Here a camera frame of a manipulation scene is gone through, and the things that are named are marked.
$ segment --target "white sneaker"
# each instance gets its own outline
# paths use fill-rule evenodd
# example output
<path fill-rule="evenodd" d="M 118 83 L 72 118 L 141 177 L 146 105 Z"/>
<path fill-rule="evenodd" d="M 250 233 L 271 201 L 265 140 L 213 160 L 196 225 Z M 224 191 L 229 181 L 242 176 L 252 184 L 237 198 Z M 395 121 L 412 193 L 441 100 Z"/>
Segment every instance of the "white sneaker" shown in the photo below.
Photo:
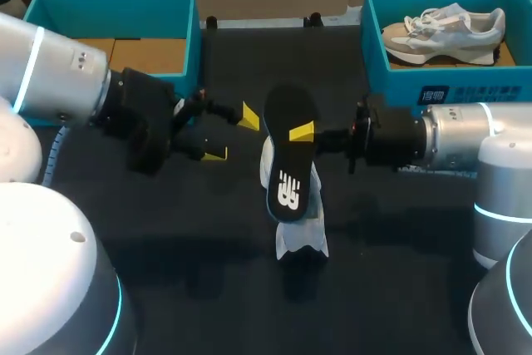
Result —
<path fill-rule="evenodd" d="M 505 35 L 505 12 L 467 12 L 457 3 L 427 9 L 420 17 L 405 17 L 382 31 L 387 52 L 421 65 L 435 56 L 454 57 L 461 62 L 492 65 L 493 52 Z"/>
<path fill-rule="evenodd" d="M 268 137 L 263 145 L 263 153 L 260 157 L 260 184 L 267 189 L 269 174 L 272 169 L 273 146 Z M 321 181 L 313 163 L 310 178 L 310 200 L 305 218 L 298 222 L 285 224 L 279 222 L 275 235 L 275 249 L 277 259 L 281 259 L 288 251 L 295 252 L 309 245 L 316 251 L 322 251 L 329 256 L 327 239 L 325 237 L 325 218 L 320 189 Z"/>

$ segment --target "shoe insole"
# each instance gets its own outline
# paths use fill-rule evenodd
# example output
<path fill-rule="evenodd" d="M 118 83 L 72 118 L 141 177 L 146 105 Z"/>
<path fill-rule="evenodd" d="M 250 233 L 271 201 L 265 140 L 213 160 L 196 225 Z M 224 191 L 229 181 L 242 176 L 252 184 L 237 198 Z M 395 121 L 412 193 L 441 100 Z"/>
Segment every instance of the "shoe insole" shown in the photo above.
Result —
<path fill-rule="evenodd" d="M 313 124 L 318 117 L 312 97 L 301 87 L 280 85 L 268 94 L 263 118 L 272 139 L 273 160 L 266 201 L 278 221 L 298 221 L 307 212 L 316 143 L 313 134 L 290 141 L 290 131 Z"/>

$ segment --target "black table surface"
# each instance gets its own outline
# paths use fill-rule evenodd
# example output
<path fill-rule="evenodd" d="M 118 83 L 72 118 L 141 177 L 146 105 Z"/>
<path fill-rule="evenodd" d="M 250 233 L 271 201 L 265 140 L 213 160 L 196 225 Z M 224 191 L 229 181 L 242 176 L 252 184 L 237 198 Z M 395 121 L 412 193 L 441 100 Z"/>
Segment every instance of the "black table surface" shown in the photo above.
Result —
<path fill-rule="evenodd" d="M 358 27 L 204 32 L 218 101 L 261 112 L 273 85 L 305 85 L 322 118 L 348 126 L 367 90 Z M 121 143 L 73 132 L 52 188 L 91 221 L 140 325 L 139 355 L 471 354 L 467 305 L 473 182 L 316 160 L 330 258 L 279 263 L 259 183 L 264 130 L 206 116 L 225 162 L 172 156 L 155 177 L 124 167 Z M 53 131 L 40 130 L 44 148 Z"/>

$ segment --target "cable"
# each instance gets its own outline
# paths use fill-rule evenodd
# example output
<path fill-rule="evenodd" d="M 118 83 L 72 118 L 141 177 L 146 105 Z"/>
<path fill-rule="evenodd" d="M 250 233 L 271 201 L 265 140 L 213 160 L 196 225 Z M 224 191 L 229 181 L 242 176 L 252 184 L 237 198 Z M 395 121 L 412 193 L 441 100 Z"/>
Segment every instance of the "cable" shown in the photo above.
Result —
<path fill-rule="evenodd" d="M 62 144 L 65 142 L 65 139 L 70 132 L 70 128 L 63 126 L 56 135 L 52 143 L 52 148 L 50 149 L 50 154 L 48 155 L 47 168 L 44 171 L 44 176 L 42 177 L 42 185 L 45 187 L 50 187 L 53 180 L 53 173 L 57 165 L 57 157 L 59 156 L 59 150 L 61 149 Z"/>

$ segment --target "new balance logo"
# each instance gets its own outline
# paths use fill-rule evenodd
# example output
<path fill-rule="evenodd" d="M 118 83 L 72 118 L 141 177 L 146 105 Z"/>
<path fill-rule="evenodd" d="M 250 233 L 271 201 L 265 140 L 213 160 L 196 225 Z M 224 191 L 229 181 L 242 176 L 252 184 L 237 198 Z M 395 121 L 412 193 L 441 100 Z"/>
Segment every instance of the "new balance logo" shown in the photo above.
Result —
<path fill-rule="evenodd" d="M 280 171 L 279 191 L 277 192 L 277 200 L 283 207 L 289 207 L 291 210 L 297 210 L 299 207 L 299 190 L 301 182 L 292 179 L 292 177 Z"/>

